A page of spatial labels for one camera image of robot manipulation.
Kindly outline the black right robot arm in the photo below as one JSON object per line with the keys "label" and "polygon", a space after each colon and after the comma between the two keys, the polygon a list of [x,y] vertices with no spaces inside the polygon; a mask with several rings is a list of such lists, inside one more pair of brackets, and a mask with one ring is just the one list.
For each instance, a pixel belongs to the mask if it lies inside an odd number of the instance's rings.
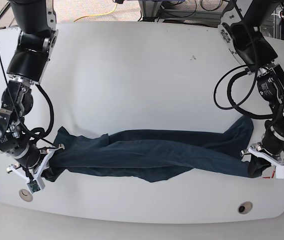
{"label": "black right robot arm", "polygon": [[[42,173],[49,168],[54,152],[62,144],[37,147],[39,140],[46,141],[54,125],[53,104],[41,87],[43,73],[56,43],[56,13],[52,0],[11,0],[15,20],[21,29],[18,44],[8,69],[3,72],[6,89],[0,108],[0,153],[17,161],[7,168],[25,181],[30,192],[43,190]],[[35,85],[46,99],[50,122],[47,129],[28,129],[25,116],[32,110],[34,99],[31,86]]]}

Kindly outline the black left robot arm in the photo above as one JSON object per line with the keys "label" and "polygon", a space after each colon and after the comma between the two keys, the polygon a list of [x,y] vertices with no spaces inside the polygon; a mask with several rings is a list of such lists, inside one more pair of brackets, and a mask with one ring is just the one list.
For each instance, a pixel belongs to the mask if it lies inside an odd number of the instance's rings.
{"label": "black left robot arm", "polygon": [[[242,150],[250,155],[248,175],[257,177],[275,167],[275,177],[284,179],[284,71],[274,64],[278,57],[260,31],[261,24],[280,4],[278,0],[231,0],[222,12],[218,30],[234,58],[244,69],[235,74],[227,86],[229,110],[235,109],[254,120],[265,120],[262,140]],[[231,96],[232,85],[244,75],[254,75],[253,87],[269,103],[271,114],[256,115],[240,107],[248,97],[235,103]]]}

